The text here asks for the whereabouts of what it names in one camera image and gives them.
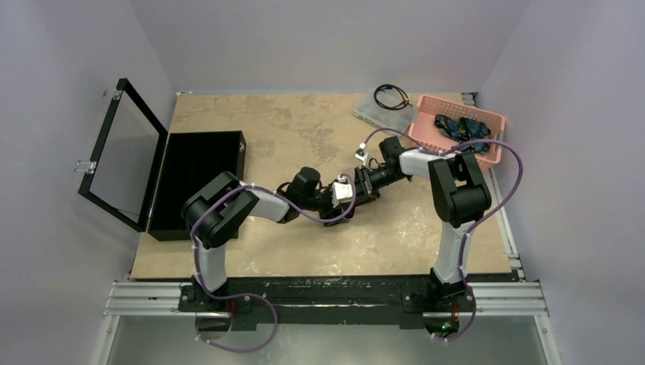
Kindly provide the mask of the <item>red navy striped tie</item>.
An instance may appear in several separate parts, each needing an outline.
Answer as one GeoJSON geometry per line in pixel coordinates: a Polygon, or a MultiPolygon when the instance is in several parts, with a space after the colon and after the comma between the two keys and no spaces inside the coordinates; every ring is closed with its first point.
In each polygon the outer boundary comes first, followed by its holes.
{"type": "Polygon", "coordinates": [[[324,226],[325,226],[325,227],[333,227],[333,226],[335,226],[335,225],[339,225],[339,224],[346,224],[346,223],[348,223],[350,220],[351,220],[350,218],[343,217],[342,219],[338,219],[338,220],[333,221],[333,222],[324,223],[324,226]]]}

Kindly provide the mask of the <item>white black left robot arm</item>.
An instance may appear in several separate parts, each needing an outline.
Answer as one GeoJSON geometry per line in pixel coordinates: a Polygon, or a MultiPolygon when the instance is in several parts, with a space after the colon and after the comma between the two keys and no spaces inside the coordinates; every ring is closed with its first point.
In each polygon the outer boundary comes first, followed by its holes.
{"type": "Polygon", "coordinates": [[[353,216],[358,188],[347,173],[323,186],[320,174],[302,168],[277,189],[246,183],[232,173],[220,173],[182,206],[183,219],[195,257],[193,280],[197,301],[209,311],[227,300],[225,246],[248,217],[286,224],[297,217],[333,225],[353,216]]]}

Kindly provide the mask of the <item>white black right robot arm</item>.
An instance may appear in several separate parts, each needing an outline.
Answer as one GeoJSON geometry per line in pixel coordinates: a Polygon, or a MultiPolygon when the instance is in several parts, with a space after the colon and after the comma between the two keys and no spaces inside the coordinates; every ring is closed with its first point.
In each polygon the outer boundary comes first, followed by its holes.
{"type": "Polygon", "coordinates": [[[374,168],[370,166],[364,143],[354,153],[363,163],[354,170],[356,204],[377,200],[381,188],[402,179],[417,176],[429,180],[442,230],[425,296],[432,307],[446,309],[466,291],[465,264],[472,232],[492,203],[485,178],[471,153],[440,156],[423,148],[404,149],[396,137],[386,138],[379,148],[383,162],[374,168]]]}

